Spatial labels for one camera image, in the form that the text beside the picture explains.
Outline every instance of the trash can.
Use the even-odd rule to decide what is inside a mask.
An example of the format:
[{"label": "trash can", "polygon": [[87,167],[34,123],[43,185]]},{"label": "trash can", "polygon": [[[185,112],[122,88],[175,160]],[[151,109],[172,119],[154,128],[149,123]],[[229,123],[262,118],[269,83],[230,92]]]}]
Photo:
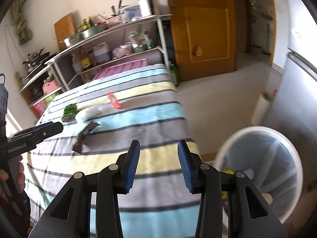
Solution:
[{"label": "trash can", "polygon": [[[252,126],[234,133],[215,158],[218,171],[244,171],[262,193],[272,196],[271,208],[284,223],[294,210],[303,185],[303,168],[291,142],[281,133]],[[223,224],[228,216],[223,210]]]}]

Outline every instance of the green bottle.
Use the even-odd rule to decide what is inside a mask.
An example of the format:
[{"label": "green bottle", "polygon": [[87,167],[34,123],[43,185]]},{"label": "green bottle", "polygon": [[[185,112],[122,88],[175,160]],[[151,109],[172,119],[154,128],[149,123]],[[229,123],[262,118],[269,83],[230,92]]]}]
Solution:
[{"label": "green bottle", "polygon": [[175,86],[178,86],[179,85],[178,69],[175,66],[175,64],[173,64],[172,62],[170,62],[170,77],[173,84]]}]

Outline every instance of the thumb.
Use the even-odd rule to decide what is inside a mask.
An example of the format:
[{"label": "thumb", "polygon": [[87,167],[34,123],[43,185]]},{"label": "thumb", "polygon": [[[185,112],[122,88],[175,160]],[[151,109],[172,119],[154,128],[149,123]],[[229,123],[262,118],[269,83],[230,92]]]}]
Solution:
[{"label": "thumb", "polygon": [[8,178],[9,178],[9,176],[8,176],[7,172],[0,169],[0,180],[6,181],[6,180],[8,180]]}]

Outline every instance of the tiled floor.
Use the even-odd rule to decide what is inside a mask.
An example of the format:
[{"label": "tiled floor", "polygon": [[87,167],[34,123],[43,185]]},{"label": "tiled floor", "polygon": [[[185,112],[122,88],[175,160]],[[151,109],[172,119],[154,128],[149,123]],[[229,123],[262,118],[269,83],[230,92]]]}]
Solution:
[{"label": "tiled floor", "polygon": [[234,132],[251,126],[260,92],[272,92],[282,77],[265,61],[239,53],[237,71],[180,84],[178,99],[200,153],[216,152]]}]

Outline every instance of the cutting board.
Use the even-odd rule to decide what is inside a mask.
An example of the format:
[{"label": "cutting board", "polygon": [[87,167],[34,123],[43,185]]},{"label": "cutting board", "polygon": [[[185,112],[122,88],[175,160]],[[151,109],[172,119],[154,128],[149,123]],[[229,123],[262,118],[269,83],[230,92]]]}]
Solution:
[{"label": "cutting board", "polygon": [[60,19],[54,24],[56,41],[60,52],[66,49],[64,42],[65,38],[68,38],[75,34],[75,26],[73,22],[73,15],[70,13],[64,18]]}]

